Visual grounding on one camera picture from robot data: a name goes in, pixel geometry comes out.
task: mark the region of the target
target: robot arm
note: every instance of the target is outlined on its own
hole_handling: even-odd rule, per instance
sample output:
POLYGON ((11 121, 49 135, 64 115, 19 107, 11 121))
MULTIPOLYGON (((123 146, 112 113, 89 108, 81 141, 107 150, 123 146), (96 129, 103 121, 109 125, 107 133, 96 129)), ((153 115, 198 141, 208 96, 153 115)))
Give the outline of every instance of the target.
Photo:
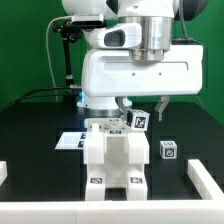
POLYGON ((172 24, 183 19, 183 14, 187 20, 195 18, 208 0, 83 0, 82 4, 62 1, 66 12, 77 17, 73 23, 82 22, 82 15, 96 14, 118 22, 109 29, 83 31, 90 46, 82 73, 87 99, 84 107, 108 109, 110 106, 98 102, 114 101, 112 97, 200 91, 203 48, 172 46, 172 24))

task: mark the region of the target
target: small cube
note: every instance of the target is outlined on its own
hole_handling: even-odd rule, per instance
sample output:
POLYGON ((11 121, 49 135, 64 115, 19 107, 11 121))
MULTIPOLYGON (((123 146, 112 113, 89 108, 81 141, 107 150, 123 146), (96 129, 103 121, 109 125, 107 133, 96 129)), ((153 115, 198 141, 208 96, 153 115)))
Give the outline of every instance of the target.
POLYGON ((127 111, 127 125, 132 131, 147 131, 149 114, 142 110, 127 111))
POLYGON ((160 141, 160 155, 162 159, 176 159, 177 145, 174 141, 160 141))

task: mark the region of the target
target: green backdrop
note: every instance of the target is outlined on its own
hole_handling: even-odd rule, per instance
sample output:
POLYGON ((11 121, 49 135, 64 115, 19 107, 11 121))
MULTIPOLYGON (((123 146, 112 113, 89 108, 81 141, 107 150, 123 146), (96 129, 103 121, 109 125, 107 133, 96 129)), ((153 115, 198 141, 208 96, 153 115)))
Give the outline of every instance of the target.
MULTIPOLYGON (((203 88, 199 94, 206 111, 224 124, 224 1, 210 0, 206 10, 187 22, 189 37, 204 45, 203 88)), ((61 0, 0 1, 0 108, 25 92, 52 86, 45 50, 48 23, 66 15, 61 0)), ((181 36, 174 24, 174 36, 181 36)), ((64 58, 59 34, 50 33, 50 51, 58 86, 64 86, 64 58)), ((73 73, 80 83, 85 41, 71 46, 73 73)), ((150 97, 136 101, 154 100, 150 97)), ((176 96, 172 101, 198 103, 195 96, 176 96)))

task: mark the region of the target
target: metal cylinder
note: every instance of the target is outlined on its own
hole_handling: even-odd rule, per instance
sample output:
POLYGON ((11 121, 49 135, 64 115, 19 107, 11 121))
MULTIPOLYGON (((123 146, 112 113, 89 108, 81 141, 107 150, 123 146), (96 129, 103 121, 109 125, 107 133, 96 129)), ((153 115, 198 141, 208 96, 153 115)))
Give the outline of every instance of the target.
POLYGON ((168 17, 121 17, 119 23, 139 23, 142 42, 131 49, 133 61, 163 60, 163 51, 170 49, 173 18, 168 17))

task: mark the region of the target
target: black tabletop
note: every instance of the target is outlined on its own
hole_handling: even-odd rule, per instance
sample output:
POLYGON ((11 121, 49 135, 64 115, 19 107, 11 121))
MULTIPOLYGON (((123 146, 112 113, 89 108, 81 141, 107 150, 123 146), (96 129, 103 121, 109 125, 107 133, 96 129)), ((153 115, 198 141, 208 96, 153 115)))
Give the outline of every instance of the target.
MULTIPOLYGON (((154 106, 134 105, 147 112, 154 106)), ((55 151, 55 146, 63 132, 86 131, 85 118, 60 103, 21 103, 1 113, 0 161, 7 162, 8 178, 0 187, 0 201, 84 200, 82 151, 55 151)), ((163 121, 150 121, 146 135, 148 199, 200 198, 187 176, 188 159, 200 159, 224 190, 224 127, 198 105, 170 103, 163 121), (161 159, 162 140, 176 142, 177 159, 161 159)), ((125 200, 125 190, 107 189, 106 199, 125 200)))

